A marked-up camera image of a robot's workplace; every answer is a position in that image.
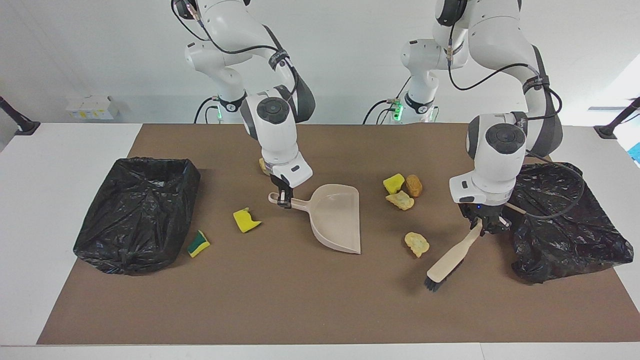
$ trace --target green indicator light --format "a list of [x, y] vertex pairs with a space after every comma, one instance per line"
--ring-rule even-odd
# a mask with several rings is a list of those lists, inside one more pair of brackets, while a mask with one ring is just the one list
[[396, 102], [396, 109], [394, 112], [394, 120], [400, 121], [402, 119], [402, 112], [404, 111], [404, 106], [400, 102]]

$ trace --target beige dustpan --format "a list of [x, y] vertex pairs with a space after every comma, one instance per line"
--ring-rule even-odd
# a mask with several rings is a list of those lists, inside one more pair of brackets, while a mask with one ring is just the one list
[[[278, 194], [269, 201], [278, 203]], [[324, 246], [333, 250], [360, 254], [360, 193], [345, 185], [320, 186], [311, 200], [291, 199], [291, 207], [306, 211], [311, 229]]]

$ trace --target black plastic bag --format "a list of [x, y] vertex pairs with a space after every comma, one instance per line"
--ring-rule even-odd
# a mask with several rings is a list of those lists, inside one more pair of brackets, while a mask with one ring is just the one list
[[107, 274], [171, 265], [189, 231], [199, 184], [189, 160], [116, 161], [84, 218], [74, 254]]
[[[564, 164], [581, 173], [571, 164]], [[510, 202], [533, 215], [564, 210], [578, 196], [580, 179], [557, 165], [526, 165]], [[631, 263], [631, 244], [611, 224], [585, 185], [584, 195], [569, 213], [553, 220], [536, 220], [512, 211], [513, 248], [518, 260], [511, 265], [517, 276], [534, 283], [589, 274]]]

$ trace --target food piece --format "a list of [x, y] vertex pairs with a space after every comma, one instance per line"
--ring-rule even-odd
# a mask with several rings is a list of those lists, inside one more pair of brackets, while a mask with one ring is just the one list
[[271, 174], [269, 174], [269, 172], [267, 171], [267, 165], [264, 163], [263, 158], [260, 158], [260, 160], [258, 160], [258, 164], [260, 164], [260, 168], [262, 169], [264, 175], [271, 176]]
[[261, 221], [253, 221], [253, 219], [251, 219], [251, 214], [249, 214], [249, 208], [236, 211], [234, 213], [234, 219], [238, 224], [238, 228], [243, 233], [247, 233], [248, 231], [253, 230], [258, 225], [262, 224]]
[[385, 186], [389, 195], [395, 195], [400, 191], [402, 185], [404, 184], [404, 176], [401, 174], [396, 174], [387, 180], [384, 180], [382, 184]]
[[409, 196], [413, 197], [414, 199], [422, 195], [422, 183], [420, 182], [420, 179], [415, 175], [409, 175], [406, 178], [406, 188]]
[[424, 236], [417, 233], [408, 233], [404, 237], [404, 242], [411, 248], [411, 251], [420, 258], [431, 247]]
[[400, 208], [400, 210], [407, 211], [413, 207], [415, 204], [415, 200], [409, 197], [405, 192], [399, 192], [395, 195], [387, 196], [387, 200], [391, 202], [393, 205]]
[[187, 251], [192, 258], [195, 258], [201, 251], [210, 246], [211, 243], [209, 243], [209, 240], [204, 236], [204, 233], [198, 230], [195, 240], [189, 245]]

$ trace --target black stand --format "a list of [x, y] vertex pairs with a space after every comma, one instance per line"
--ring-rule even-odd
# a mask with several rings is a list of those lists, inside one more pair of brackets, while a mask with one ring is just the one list
[[18, 125], [18, 130], [15, 132], [17, 136], [32, 135], [36, 132], [38, 127], [40, 127], [39, 122], [29, 120], [29, 118], [19, 113], [16, 109], [12, 108], [12, 106], [9, 105], [9, 103], [6, 102], [1, 96], [0, 108], [4, 110], [4, 112], [7, 113], [7, 115], [9, 115], [11, 119], [13, 119], [13, 121], [15, 121], [15, 123]]
[[611, 124], [606, 126], [595, 126], [596, 132], [603, 139], [618, 139], [616, 135], [613, 135], [613, 131], [616, 127], [627, 120], [631, 114], [636, 112], [640, 108], [640, 97], [638, 97], [628, 108], [624, 109], [618, 117], [616, 117]]

